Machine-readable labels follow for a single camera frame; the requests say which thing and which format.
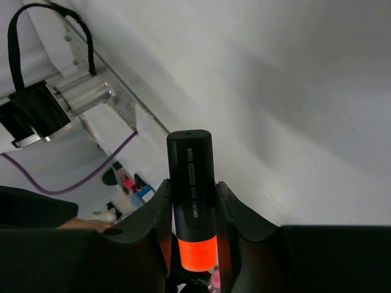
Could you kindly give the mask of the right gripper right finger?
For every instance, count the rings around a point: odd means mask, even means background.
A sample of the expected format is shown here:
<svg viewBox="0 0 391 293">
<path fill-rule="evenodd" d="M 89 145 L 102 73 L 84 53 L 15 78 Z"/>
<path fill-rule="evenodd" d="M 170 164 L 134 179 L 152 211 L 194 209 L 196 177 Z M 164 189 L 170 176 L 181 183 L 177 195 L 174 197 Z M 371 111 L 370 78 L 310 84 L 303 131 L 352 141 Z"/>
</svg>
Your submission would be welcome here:
<svg viewBox="0 0 391 293">
<path fill-rule="evenodd" d="M 222 292 L 389 292 L 388 226 L 277 226 L 216 187 Z"/>
</svg>

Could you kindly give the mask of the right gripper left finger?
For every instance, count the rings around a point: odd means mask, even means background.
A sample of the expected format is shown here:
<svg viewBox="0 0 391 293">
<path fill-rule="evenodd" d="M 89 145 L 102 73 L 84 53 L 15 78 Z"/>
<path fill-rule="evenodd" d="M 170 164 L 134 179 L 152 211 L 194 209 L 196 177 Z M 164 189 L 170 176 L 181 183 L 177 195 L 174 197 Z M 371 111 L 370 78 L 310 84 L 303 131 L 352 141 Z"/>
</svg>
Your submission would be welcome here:
<svg viewBox="0 0 391 293">
<path fill-rule="evenodd" d="M 2 292 L 164 292 L 170 271 L 170 182 L 112 228 L 65 229 L 78 207 L 1 187 Z"/>
</svg>

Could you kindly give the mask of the orange black highlighter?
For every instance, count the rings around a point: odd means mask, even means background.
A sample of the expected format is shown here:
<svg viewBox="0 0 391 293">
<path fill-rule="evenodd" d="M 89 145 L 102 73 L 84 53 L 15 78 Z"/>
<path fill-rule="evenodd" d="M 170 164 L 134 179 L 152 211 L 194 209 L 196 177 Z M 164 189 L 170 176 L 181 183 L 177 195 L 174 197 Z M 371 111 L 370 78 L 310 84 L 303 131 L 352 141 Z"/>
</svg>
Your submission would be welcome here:
<svg viewBox="0 0 391 293">
<path fill-rule="evenodd" d="M 217 262 L 212 136 L 202 129 L 175 131 L 166 142 L 181 265 L 207 271 Z"/>
</svg>

